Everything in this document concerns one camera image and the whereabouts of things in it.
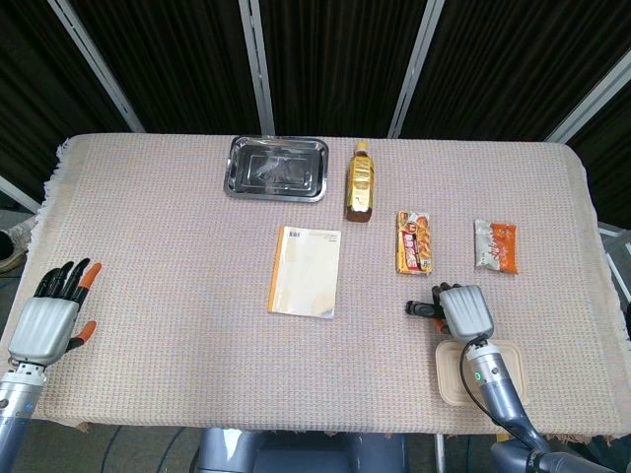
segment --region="metal pole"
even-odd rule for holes
[[[567,143],[631,80],[631,49],[600,80],[545,141]]]
[[[249,72],[252,76],[254,98],[258,109],[260,132],[263,135],[275,135],[274,112],[267,76],[267,57],[263,41],[263,24],[260,18],[258,0],[239,0],[241,21],[244,26],[245,47]]]
[[[114,76],[111,74],[109,67],[107,67],[105,60],[99,53],[90,35],[86,29],[83,28],[83,24],[81,20],[79,20],[79,17],[77,17],[72,5],[70,5],[68,0],[48,0],[48,5],[50,5],[50,8],[55,12],[55,15],[57,15],[57,18],[66,29],[66,32],[68,32],[81,51],[84,59],[88,62],[88,65],[97,76],[97,79],[99,79],[99,82],[122,115],[129,129],[137,133],[144,133],[145,128],[142,126],[142,123],[140,123],[140,119],[116,82],[116,79],[114,79]]]
[[[401,84],[401,92],[398,95],[390,129],[387,132],[388,138],[398,138],[398,135],[401,134],[405,115],[410,107],[418,79],[421,77],[423,64],[427,58],[427,52],[430,49],[432,37],[434,37],[436,25],[441,17],[444,4],[445,0],[428,0],[425,5],[423,19],[421,20],[421,25],[418,27],[418,35],[416,36],[414,48],[410,55],[410,62],[407,65],[403,84]]]
[[[434,434],[434,452],[436,454],[436,471],[445,473],[447,471],[447,461],[445,459],[445,436]]]

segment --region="plastic bottle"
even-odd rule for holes
[[[368,222],[373,215],[375,166],[366,150],[368,145],[359,142],[351,159],[346,182],[346,220]]]

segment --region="robotic arm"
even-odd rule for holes
[[[46,368],[82,346],[97,326],[90,320],[72,337],[81,304],[101,270],[101,263],[97,263],[79,281],[89,262],[81,261],[67,282],[72,262],[49,271],[22,311],[9,346],[14,368],[0,381],[0,471],[11,471],[18,456],[46,382]]]
[[[607,468],[565,452],[552,452],[546,439],[530,422],[513,386],[502,355],[489,342],[493,318],[482,291],[477,286],[443,285],[434,305],[410,302],[408,313],[430,318],[444,317],[454,337],[464,343],[460,356],[460,379],[475,404],[514,439],[491,447],[497,471],[515,473],[604,473]],[[475,374],[484,399],[483,406],[471,393],[464,379],[464,359]]]

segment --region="black curtain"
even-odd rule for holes
[[[631,229],[631,83],[568,144],[585,164],[598,219]]]
[[[260,132],[239,2],[72,5],[148,132]]]
[[[276,133],[385,137],[424,0],[261,0]]]
[[[401,136],[541,141],[631,47],[629,2],[448,1]]]
[[[33,199],[67,137],[128,128],[45,1],[0,3],[0,174]]]

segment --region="bottle label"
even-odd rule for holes
[[[355,156],[348,170],[346,207],[353,212],[368,212],[373,207],[375,169],[368,156]]]

